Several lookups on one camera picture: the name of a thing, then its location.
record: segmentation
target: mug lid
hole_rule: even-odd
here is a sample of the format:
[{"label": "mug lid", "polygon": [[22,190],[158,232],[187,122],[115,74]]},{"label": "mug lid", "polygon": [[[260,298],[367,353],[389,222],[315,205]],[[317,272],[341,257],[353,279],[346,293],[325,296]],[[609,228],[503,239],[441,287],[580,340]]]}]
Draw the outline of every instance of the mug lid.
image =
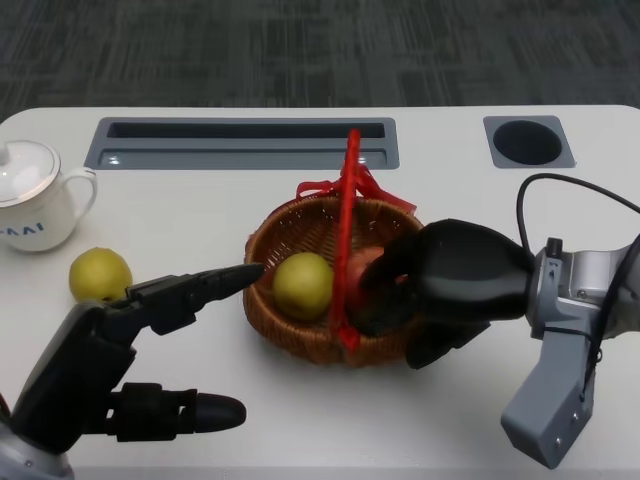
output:
[{"label": "mug lid", "polygon": [[0,143],[0,208],[35,197],[59,170],[60,158],[46,145],[28,140]]}]

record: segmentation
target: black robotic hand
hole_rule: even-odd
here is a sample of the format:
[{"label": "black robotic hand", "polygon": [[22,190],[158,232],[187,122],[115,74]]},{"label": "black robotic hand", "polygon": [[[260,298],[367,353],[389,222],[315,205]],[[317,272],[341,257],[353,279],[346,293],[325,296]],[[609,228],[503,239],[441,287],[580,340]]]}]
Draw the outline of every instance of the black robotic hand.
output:
[{"label": "black robotic hand", "polygon": [[233,398],[167,392],[150,383],[112,390],[135,359],[132,344],[142,329],[166,335],[191,325],[207,303],[234,295],[263,273],[263,265],[250,264],[168,276],[129,287],[114,303],[76,305],[31,372],[8,420],[11,430],[60,454],[86,433],[171,440],[242,424],[244,405]]},{"label": "black robotic hand", "polygon": [[[466,345],[490,321],[523,316],[532,271],[524,249],[504,235],[443,220],[388,245],[367,268],[361,286],[372,290],[395,283],[376,316],[379,330],[422,314],[424,329],[406,352],[408,364],[422,368]],[[407,280],[397,282],[402,275]]]}]

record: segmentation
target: pear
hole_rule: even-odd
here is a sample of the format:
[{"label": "pear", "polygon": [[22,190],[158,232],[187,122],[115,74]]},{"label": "pear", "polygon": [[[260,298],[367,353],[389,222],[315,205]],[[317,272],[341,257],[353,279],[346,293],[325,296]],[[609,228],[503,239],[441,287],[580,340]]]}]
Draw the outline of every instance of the pear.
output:
[{"label": "pear", "polygon": [[108,248],[87,250],[74,260],[69,270],[69,288],[78,302],[120,300],[132,282],[127,262]]},{"label": "pear", "polygon": [[331,304],[333,271],[315,253],[296,253],[273,276],[273,297],[280,311],[301,322],[318,319]]}]

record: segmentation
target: red apple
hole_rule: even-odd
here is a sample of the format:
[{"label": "red apple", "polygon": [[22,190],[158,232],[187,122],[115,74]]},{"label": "red apple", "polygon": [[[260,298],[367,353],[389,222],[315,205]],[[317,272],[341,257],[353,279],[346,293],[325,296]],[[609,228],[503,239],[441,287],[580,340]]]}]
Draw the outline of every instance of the red apple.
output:
[{"label": "red apple", "polygon": [[355,252],[347,262],[345,302],[347,310],[357,312],[366,306],[368,296],[360,288],[360,279],[367,267],[384,253],[382,247],[366,247]]}]

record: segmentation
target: white mug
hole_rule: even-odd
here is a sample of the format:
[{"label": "white mug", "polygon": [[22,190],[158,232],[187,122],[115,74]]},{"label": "white mug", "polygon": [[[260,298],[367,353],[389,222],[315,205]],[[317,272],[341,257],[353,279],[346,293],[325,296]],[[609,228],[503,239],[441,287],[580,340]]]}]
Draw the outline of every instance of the white mug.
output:
[{"label": "white mug", "polygon": [[[77,206],[69,183],[84,179],[91,197]],[[18,250],[41,252],[63,243],[93,206],[96,174],[77,168],[66,175],[50,147],[29,141],[0,144],[0,240]]]}]

